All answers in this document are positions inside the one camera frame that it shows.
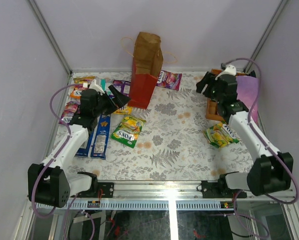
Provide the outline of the yellow green candy bag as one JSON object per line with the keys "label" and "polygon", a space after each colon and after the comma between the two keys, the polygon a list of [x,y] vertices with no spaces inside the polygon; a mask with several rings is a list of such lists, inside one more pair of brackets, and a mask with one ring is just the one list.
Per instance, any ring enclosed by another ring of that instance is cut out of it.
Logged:
{"label": "yellow green candy bag", "polygon": [[208,143],[217,149],[240,142],[232,129],[224,121],[207,128],[203,131],[203,134]]}

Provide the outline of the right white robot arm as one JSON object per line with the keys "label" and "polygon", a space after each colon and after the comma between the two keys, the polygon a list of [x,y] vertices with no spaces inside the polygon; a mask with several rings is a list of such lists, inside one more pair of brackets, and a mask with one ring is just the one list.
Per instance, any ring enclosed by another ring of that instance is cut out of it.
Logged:
{"label": "right white robot arm", "polygon": [[249,151],[253,165],[249,172],[230,172],[220,175],[217,191],[229,197],[235,190],[249,191],[255,196],[285,191],[291,187],[293,157],[281,152],[265,137],[250,110],[238,99],[236,71],[220,74],[207,72],[196,84],[196,92],[217,103],[223,121],[204,130],[208,142],[216,147],[235,143],[239,136]]}

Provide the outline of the red paper bag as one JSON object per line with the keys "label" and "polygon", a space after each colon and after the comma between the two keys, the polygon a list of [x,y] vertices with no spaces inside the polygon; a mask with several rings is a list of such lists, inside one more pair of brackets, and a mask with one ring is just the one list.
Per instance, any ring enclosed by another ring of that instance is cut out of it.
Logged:
{"label": "red paper bag", "polygon": [[147,109],[156,87],[160,71],[166,62],[163,55],[171,55],[174,64],[177,57],[161,49],[161,37],[149,32],[140,32],[136,39],[124,36],[120,40],[121,47],[132,56],[132,72],[128,105],[134,108]]}

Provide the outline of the purple chocolate bar wrapper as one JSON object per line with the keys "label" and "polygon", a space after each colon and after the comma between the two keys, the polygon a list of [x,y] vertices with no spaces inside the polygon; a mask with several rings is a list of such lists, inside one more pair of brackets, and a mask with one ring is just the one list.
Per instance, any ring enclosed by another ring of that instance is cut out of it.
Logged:
{"label": "purple chocolate bar wrapper", "polygon": [[121,94],[129,96],[131,82],[126,80],[114,80],[112,85],[118,90]]}

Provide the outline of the purple Fox's candy bag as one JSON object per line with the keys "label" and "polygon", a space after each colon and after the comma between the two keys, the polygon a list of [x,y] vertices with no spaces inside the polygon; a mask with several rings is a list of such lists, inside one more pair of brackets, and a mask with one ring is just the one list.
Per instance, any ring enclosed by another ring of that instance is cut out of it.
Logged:
{"label": "purple Fox's candy bag", "polygon": [[61,114],[61,120],[58,121],[59,124],[62,122],[69,124],[75,113],[79,112],[80,103],[78,101],[69,101],[66,103],[64,110]]}
{"label": "purple Fox's candy bag", "polygon": [[161,70],[157,78],[157,87],[179,91],[182,73],[172,73]]}

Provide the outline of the green Fox's candy bag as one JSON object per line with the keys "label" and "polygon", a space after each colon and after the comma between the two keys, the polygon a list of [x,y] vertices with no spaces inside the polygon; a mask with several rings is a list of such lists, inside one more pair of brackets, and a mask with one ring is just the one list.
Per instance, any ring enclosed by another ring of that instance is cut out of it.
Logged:
{"label": "green Fox's candy bag", "polygon": [[142,118],[125,115],[111,134],[111,138],[133,149],[146,122]]}

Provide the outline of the teal snack packet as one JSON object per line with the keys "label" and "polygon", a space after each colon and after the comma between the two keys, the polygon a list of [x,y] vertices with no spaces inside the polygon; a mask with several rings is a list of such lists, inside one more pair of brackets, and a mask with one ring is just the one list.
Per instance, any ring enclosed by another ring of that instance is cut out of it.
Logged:
{"label": "teal snack packet", "polygon": [[105,79],[100,80],[100,86],[103,91],[106,91],[106,80]]}

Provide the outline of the yellow snack bar wrapper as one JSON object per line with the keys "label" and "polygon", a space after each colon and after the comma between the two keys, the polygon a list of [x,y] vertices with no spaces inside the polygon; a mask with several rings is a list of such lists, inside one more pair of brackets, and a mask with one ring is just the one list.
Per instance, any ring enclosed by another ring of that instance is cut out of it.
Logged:
{"label": "yellow snack bar wrapper", "polygon": [[117,109],[113,114],[116,115],[129,115],[131,114],[133,111],[133,107],[132,106],[123,106],[119,109]]}

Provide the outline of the orange Fox's candy bag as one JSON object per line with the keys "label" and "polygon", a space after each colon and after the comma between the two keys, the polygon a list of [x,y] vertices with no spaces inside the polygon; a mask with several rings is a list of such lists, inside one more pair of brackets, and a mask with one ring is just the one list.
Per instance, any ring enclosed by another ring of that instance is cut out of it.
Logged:
{"label": "orange Fox's candy bag", "polygon": [[95,78],[95,76],[75,77],[73,81],[76,85],[73,87],[73,90],[70,92],[69,96],[72,99],[79,100],[81,98],[82,92],[89,87],[90,83]]}

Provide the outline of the blue Doritos chip bag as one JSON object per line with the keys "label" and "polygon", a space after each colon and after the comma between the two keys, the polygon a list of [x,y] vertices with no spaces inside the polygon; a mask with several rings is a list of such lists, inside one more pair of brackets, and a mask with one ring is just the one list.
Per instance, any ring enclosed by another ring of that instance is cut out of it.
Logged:
{"label": "blue Doritos chip bag", "polygon": [[91,159],[106,159],[106,151],[110,136],[111,116],[101,115],[97,127],[88,140],[82,144],[75,156]]}

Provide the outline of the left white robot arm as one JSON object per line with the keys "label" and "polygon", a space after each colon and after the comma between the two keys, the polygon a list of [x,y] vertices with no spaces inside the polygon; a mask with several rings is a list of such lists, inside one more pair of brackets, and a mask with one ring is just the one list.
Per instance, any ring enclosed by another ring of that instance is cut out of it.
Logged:
{"label": "left white robot arm", "polygon": [[131,100],[113,85],[108,88],[113,97],[109,97],[98,84],[89,84],[82,91],[80,104],[71,121],[65,124],[67,134],[41,163],[33,163],[28,168],[28,198],[33,205],[39,203],[62,208],[71,196],[85,194],[91,198],[98,194],[97,175],[81,171],[70,177],[65,170],[79,148],[89,140],[98,118],[114,113]]}

